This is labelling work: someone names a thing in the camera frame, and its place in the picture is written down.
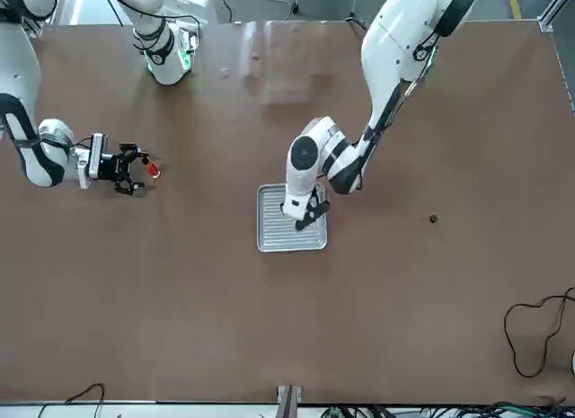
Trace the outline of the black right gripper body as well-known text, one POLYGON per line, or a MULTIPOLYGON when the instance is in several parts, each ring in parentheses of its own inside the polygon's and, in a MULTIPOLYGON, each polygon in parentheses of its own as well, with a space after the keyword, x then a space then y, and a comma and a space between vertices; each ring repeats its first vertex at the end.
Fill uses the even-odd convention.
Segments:
POLYGON ((100 179, 109 182, 120 182, 123 179, 122 155, 102 154, 100 159, 100 179))

